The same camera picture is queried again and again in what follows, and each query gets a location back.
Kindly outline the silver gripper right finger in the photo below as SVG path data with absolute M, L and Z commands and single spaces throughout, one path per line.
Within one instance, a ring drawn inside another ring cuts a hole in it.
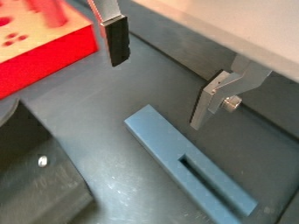
M 258 88 L 271 72 L 270 68 L 238 55 L 231 65 L 231 73 L 222 71 L 201 92 L 191 126 L 198 130 L 219 108 L 233 112 L 242 103 L 239 94 Z

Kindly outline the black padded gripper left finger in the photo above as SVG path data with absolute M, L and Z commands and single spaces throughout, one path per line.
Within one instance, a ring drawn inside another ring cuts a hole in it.
M 107 42 L 111 65 L 117 67 L 131 53 L 127 16 L 121 12 L 118 0 L 89 0 L 89 5 Z

